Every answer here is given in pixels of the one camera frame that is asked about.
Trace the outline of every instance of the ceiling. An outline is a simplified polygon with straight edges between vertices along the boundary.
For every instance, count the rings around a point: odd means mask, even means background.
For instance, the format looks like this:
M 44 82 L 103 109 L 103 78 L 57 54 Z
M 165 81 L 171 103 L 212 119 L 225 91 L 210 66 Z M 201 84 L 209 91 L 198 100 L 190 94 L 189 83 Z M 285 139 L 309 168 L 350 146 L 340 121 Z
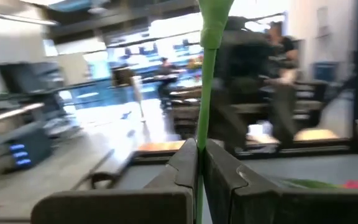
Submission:
M 26 1 L 32 1 L 41 8 L 46 19 L 60 24 L 50 27 L 50 38 L 56 44 L 93 37 L 95 30 L 102 35 L 112 35 L 145 29 L 154 19 L 182 16 L 199 10 L 195 0 Z M 89 9 L 94 6 L 101 6 L 105 11 L 90 13 Z

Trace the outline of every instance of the wooden bench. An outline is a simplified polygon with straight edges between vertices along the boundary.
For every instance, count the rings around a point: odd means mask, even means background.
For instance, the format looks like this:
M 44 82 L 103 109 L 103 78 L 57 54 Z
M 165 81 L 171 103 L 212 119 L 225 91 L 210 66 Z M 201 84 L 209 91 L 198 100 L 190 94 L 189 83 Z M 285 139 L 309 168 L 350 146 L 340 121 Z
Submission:
M 328 139 L 338 139 L 339 137 L 328 129 L 319 129 L 319 128 L 308 128 L 299 131 L 295 137 L 294 141 L 313 141 L 313 140 L 328 140 Z M 250 141 L 250 144 L 278 144 L 279 141 L 268 134 L 261 134 L 256 136 L 247 136 L 247 140 Z

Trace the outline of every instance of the table top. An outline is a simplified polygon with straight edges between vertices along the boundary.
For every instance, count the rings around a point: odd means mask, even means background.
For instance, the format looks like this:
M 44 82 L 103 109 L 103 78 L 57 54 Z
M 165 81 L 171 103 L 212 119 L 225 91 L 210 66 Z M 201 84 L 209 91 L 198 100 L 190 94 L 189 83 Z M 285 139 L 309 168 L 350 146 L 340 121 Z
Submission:
M 184 143 L 185 140 L 169 141 L 169 142 L 151 142 L 141 145 L 138 148 L 138 151 L 145 151 L 145 152 L 174 151 L 174 150 L 179 150 Z
M 358 180 L 358 155 L 244 160 L 243 163 L 267 177 L 308 179 L 330 184 Z
M 4 119 L 7 119 L 7 118 L 17 116 L 19 114 L 26 113 L 26 112 L 31 111 L 31 110 L 35 110 L 37 108 L 41 108 L 43 106 L 44 106 L 43 103 L 33 103 L 33 104 L 24 106 L 24 107 L 16 109 L 16 110 L 11 110 L 11 111 L 8 111 L 8 112 L 5 112 L 5 113 L 1 113 L 0 114 L 0 121 L 2 121 Z
M 178 74 L 169 74 L 169 75 L 156 75 L 154 76 L 154 80 L 169 80 L 178 78 Z

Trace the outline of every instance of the black shirt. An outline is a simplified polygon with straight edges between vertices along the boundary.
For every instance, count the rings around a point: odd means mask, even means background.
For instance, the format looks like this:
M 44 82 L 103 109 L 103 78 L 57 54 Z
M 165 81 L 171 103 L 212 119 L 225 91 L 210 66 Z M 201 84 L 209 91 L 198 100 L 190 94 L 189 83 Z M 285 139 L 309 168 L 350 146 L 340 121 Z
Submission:
M 176 65 L 161 66 L 158 70 L 158 75 L 169 75 L 172 74 L 173 70 L 178 69 Z
M 259 91 L 273 48 L 263 33 L 225 30 L 216 54 L 214 78 L 234 95 Z
M 280 44 L 283 46 L 284 52 L 287 53 L 291 50 L 295 50 L 295 46 L 291 39 L 288 37 L 283 37 L 283 39 L 280 41 Z

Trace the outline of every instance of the green plant stalk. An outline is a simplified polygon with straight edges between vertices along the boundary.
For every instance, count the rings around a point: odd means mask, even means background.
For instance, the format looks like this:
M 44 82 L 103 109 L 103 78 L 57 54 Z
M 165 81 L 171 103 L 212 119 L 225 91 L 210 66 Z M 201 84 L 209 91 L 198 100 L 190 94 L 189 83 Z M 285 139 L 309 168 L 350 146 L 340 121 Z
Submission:
M 203 159 L 206 147 L 209 122 L 209 103 L 215 67 L 216 51 L 221 45 L 223 30 L 229 17 L 229 11 L 234 0 L 198 0 L 201 15 L 203 16 L 203 29 L 201 30 L 200 44 L 204 47 L 202 67 L 203 88 L 201 91 L 200 115 L 197 128 L 198 148 L 198 189 L 197 189 L 197 216 L 196 223 L 203 222 Z
M 202 68 L 203 88 L 201 91 L 200 115 L 198 116 L 197 128 L 197 147 L 198 147 L 198 189 L 197 189 L 197 224 L 203 222 L 203 197 L 204 197 L 204 179 L 203 179 L 203 152 L 206 147 L 206 138 L 208 135 L 209 123 L 209 104 L 211 102 L 211 89 L 215 67 L 216 49 L 204 49 L 204 60 Z
M 205 150 L 209 123 L 209 104 L 211 102 L 211 89 L 215 67 L 216 49 L 204 49 L 202 68 L 203 88 L 201 91 L 200 114 L 198 117 L 197 146 L 200 152 Z

